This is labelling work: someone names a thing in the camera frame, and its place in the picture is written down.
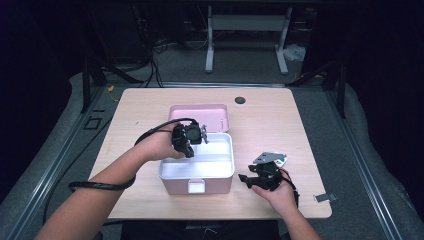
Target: person's right hand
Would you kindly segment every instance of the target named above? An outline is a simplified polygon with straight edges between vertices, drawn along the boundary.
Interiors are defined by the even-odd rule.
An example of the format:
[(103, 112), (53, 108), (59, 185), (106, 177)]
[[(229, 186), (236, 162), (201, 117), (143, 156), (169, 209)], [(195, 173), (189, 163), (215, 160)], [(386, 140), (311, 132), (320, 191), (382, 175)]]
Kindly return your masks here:
[[(289, 179), (289, 176), (283, 170), (280, 171), (284, 178)], [(293, 188), (285, 180), (283, 180), (280, 186), (272, 192), (256, 185), (252, 186), (252, 190), (259, 196), (265, 198), (283, 219), (286, 219), (286, 217), (290, 216), (294, 211), (298, 211), (293, 195)]]

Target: dark background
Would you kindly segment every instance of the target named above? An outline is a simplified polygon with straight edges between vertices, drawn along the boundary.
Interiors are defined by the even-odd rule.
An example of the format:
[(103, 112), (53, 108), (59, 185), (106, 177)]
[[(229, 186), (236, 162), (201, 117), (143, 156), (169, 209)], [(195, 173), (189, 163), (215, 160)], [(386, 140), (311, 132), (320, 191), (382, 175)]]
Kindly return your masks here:
[[(190, 15), (190, 10), (181, 6), (173, 8)], [(5, 74), (0, 94), (0, 201), (31, 163), (66, 107), (71, 94), (68, 80), (81, 72), (87, 49), (112, 63), (145, 61), (143, 50), (150, 43), (139, 34), (134, 19), (115, 13), (115, 20), (127, 22), (128, 29), (114, 30), (108, 14), (97, 10), (88, 14), (67, 1), (1, 1), (0, 72)], [(400, 0), (368, 2), (360, 14), (355, 9), (320, 9), (302, 70), (308, 72), (329, 60), (348, 56), (347, 82), (363, 105), (372, 143), (388, 170), (404, 184), (421, 218), (423, 10), (420, 1)], [(184, 11), (176, 11), (174, 20), (186, 17)], [(100, 28), (93, 26), (90, 14), (97, 14)], [(164, 12), (148, 9), (143, 14), (160, 19)], [(349, 35), (358, 21), (362, 21), (360, 31)], [(161, 37), (186, 41), (184, 27), (178, 21), (172, 22), (174, 25), (169, 26), (155, 22), (158, 29), (163, 29)], [(102, 43), (105, 39), (97, 35), (102, 31), (115, 41), (107, 49)], [(120, 41), (123, 36), (129, 41), (127, 45)], [(353, 44), (343, 45), (352, 37)], [(138, 54), (129, 54), (134, 49), (139, 49)]]

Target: person's left hand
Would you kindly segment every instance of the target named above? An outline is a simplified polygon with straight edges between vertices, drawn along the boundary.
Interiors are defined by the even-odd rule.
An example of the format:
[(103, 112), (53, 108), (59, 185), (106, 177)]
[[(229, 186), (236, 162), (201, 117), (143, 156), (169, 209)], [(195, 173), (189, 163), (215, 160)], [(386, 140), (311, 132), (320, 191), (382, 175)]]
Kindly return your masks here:
[(183, 158), (184, 153), (176, 151), (172, 147), (172, 130), (179, 123), (171, 123), (158, 132), (153, 133), (149, 137), (139, 142), (136, 147), (143, 148), (149, 160), (161, 160), (164, 158)]

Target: gray carpet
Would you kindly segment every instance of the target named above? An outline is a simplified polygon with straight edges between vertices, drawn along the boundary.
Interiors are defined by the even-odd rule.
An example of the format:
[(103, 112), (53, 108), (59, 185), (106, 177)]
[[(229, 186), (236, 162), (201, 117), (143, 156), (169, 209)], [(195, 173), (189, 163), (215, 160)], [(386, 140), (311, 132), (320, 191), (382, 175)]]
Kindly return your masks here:
[[(241, 45), (238, 43), (236, 45), (238, 47), (221, 46), (222, 52), (218, 52), (218, 44), (216, 45), (216, 64), (212, 74), (204, 73), (206, 57), (204, 49), (189, 50), (175, 46), (156, 55), (165, 87), (176, 86), (181, 82), (187, 83), (184, 86), (200, 86), (207, 83), (224, 86), (223, 83), (242, 83), (273, 84), (273, 87), (282, 87), (282, 84), (293, 81), (301, 67), (301, 62), (289, 62), (290, 74), (282, 76), (278, 71), (272, 44), (261, 42), (246, 48), (240, 48)], [(130, 73), (139, 79), (144, 79), (149, 74), (148, 68)], [(128, 87), (138, 87), (136, 84), (125, 84), (113, 74), (110, 74), (108, 78), (116, 85), (115, 90), (108, 94), (105, 87), (93, 87), (93, 96), (97, 96), (97, 90), (99, 94), (86, 115), (79, 113), (82, 107), (81, 75), (76, 75), (70, 80), (74, 90), (68, 107), (31, 166), (0, 206), (0, 239), (7, 239), (9, 233), (13, 231), (16, 221), (31, 200), (33, 190), (37, 188), (39, 180), (51, 163), (58, 161), (61, 157), (64, 159), (63, 166), (57, 170), (58, 178), (75, 160), (52, 194), (48, 215), (70, 195), (67, 188), (69, 182), (87, 179), (107, 127), (102, 131), (100, 129), (108, 126), (105, 124), (113, 116), (117, 106), (112, 97), (119, 98), (122, 91)], [(347, 89), (347, 119), (340, 120), (332, 107), (333, 103), (329, 100), (328, 93), (311, 86), (292, 90), (324, 186), (328, 193), (334, 193), (338, 197), (338, 200), (331, 203), (333, 214), (330, 218), (310, 220), (323, 239), (388, 238), (358, 174), (351, 145), (347, 141), (340, 121), (347, 122), (354, 132), (367, 165), (386, 200), (399, 235), (403, 239), (423, 239), (423, 223), (409, 206), (402, 185), (386, 171), (368, 139), (366, 119), (355, 92), (351, 88)], [(80, 118), (83, 118), (83, 121), (74, 136), (75, 140), (68, 146), (69, 148), (64, 149), (68, 140), (67, 136), (73, 133), (72, 127)], [(66, 155), (59, 155), (61, 150), (67, 150)], [(25, 226), (18, 226), (22, 228), (20, 230), (22, 239), (32, 239), (42, 226), (44, 204), (45, 202), (40, 203), (34, 209), (34, 215), (28, 217)], [(281, 223), (280, 227), (284, 232), (284, 224)], [(105, 239), (119, 239), (120, 231), (120, 225), (102, 229)]]

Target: gray floor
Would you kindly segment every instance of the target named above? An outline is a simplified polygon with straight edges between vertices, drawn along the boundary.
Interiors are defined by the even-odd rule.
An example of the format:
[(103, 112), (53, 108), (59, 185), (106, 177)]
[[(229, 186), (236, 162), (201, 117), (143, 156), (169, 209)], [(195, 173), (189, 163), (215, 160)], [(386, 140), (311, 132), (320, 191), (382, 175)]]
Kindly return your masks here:
[[(284, 87), (298, 77), (301, 62), (288, 62), (289, 75), (282, 76), (273, 44), (267, 41), (255, 44), (217, 42), (212, 74), (204, 73), (204, 48), (190, 50), (171, 46), (156, 58), (165, 87), (235, 87), (239, 84)], [(149, 69), (129, 74), (145, 79)], [(116, 86), (115, 90), (108, 94), (105, 87), (93, 87), (94, 101), (86, 114), (80, 114), (81, 74), (70, 79), (73, 94), (68, 107), (31, 166), (0, 206), (0, 239), (32, 239), (35, 236), (42, 226), (44, 200), (53, 181), (59, 179), (74, 160), (52, 194), (48, 215), (70, 195), (67, 183), (88, 177), (106, 134), (107, 121), (117, 106), (112, 98), (119, 99), (128, 87), (139, 87), (125, 84), (114, 75), (108, 78)], [(323, 239), (424, 239), (424, 225), (409, 205), (402, 185), (386, 171), (369, 141), (366, 119), (355, 92), (348, 87), (347, 118), (340, 119), (333, 107), (332, 94), (321, 91), (313, 86), (315, 84), (292, 90), (324, 186), (328, 193), (336, 194), (338, 200), (331, 203), (333, 214), (330, 218), (310, 219), (311, 224)], [(97, 130), (87, 129), (91, 127), (86, 126), (90, 117), (100, 119)], [(359, 157), (355, 146), (360, 151)], [(361, 160), (371, 173), (371, 179), (364, 179)], [(379, 192), (369, 190), (370, 181)], [(376, 202), (375, 195), (382, 200)], [(387, 209), (389, 219), (381, 218), (387, 216), (379, 213), (381, 207)], [(119, 225), (107, 226), (102, 232), (105, 239), (119, 239), (120, 229)]]

